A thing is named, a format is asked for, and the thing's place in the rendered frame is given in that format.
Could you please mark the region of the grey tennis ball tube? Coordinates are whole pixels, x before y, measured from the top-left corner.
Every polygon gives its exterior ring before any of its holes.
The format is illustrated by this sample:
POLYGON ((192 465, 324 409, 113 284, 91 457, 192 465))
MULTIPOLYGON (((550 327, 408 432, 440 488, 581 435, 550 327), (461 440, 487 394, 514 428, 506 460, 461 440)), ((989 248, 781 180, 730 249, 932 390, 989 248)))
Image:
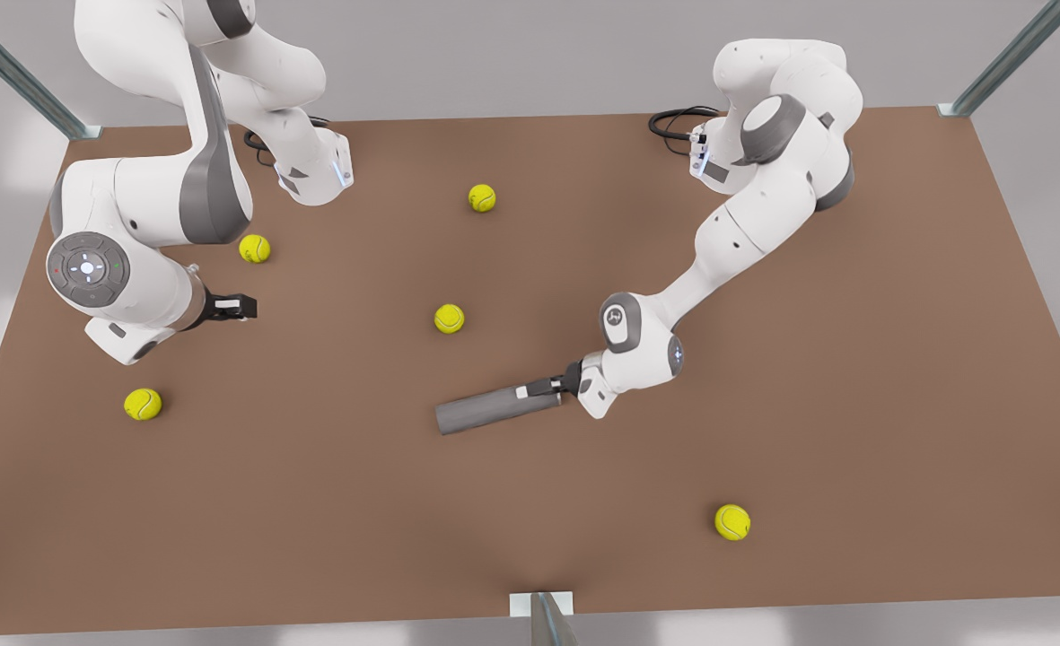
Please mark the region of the grey tennis ball tube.
POLYGON ((561 405, 561 396, 558 394, 518 399, 516 386, 509 386, 509 388, 477 394, 467 397, 467 399, 438 405, 435 408, 435 417, 440 434, 448 436, 452 433, 510 420, 510 418, 546 411, 559 405, 561 405))

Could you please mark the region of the silver frame post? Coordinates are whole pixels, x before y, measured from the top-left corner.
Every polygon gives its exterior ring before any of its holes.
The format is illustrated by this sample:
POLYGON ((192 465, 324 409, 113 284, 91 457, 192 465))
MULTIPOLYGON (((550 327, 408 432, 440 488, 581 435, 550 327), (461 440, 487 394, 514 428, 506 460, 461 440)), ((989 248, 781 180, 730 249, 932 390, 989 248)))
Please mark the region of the silver frame post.
POLYGON ((575 614, 571 591, 509 594, 510 617, 530 619, 530 646, 579 646, 569 617, 575 614))
POLYGON ((95 140, 102 134, 102 127, 85 124, 1 43, 0 78, 71 142, 95 140))
POLYGON ((952 102, 936 105, 940 118, 971 118, 996 92, 1006 78, 1029 60, 1039 46, 1060 28, 1060 0, 1047 0, 1041 11, 1018 32, 1013 40, 952 102))

